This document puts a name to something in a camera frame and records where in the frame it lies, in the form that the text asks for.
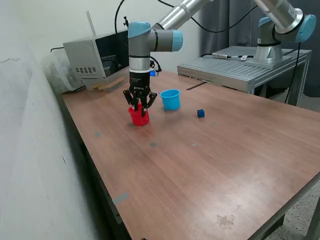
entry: floor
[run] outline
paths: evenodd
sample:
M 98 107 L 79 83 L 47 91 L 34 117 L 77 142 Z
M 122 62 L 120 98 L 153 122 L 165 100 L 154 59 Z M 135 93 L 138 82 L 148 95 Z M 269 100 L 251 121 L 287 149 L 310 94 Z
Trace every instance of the floor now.
M 285 94 L 274 100 L 284 102 Z M 303 96 L 301 108 L 320 112 L 320 98 Z M 302 240 L 307 234 L 311 218 L 320 196 L 320 182 L 308 191 L 289 211 L 284 218 L 283 226 L 272 233 L 267 240 Z

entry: wooden table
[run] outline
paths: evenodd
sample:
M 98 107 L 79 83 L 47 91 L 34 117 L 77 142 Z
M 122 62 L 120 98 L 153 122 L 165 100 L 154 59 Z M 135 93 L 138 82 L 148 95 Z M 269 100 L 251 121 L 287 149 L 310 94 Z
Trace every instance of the wooden table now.
M 131 123 L 123 90 L 63 99 L 133 240 L 261 238 L 319 180 L 320 114 L 162 72 L 181 108 Z M 205 117 L 197 118 L 204 109 Z M 318 221 L 314 221 L 316 230 Z

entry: plastic bag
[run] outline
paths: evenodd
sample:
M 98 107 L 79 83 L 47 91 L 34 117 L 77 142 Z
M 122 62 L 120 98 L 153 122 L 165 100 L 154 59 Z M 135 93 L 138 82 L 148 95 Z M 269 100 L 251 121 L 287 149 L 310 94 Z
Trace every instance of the plastic bag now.
M 43 60 L 42 67 L 49 84 L 58 94 L 72 92 L 84 86 L 81 79 L 76 78 L 64 49 L 53 50 Z

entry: red cup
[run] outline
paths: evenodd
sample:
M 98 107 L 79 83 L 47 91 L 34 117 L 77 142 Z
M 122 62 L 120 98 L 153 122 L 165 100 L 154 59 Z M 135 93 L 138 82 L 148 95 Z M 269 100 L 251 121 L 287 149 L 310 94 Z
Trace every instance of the red cup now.
M 135 109 L 131 106 L 128 109 L 128 112 L 130 113 L 131 118 L 132 118 L 132 123 L 135 126 L 144 126 L 144 125 L 148 124 L 150 121 L 148 110 L 145 111 L 145 115 L 144 115 L 144 117 L 142 117 L 142 104 L 141 104 L 141 102 L 139 102 L 139 104 L 138 104 L 138 111 L 135 111 Z

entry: blue cube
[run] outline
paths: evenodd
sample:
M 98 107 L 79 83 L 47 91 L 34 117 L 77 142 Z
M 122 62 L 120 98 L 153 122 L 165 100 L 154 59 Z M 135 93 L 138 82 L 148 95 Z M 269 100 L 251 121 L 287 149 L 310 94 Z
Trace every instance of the blue cube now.
M 205 111 L 203 109 L 200 109 L 197 111 L 198 118 L 204 118 L 205 117 Z

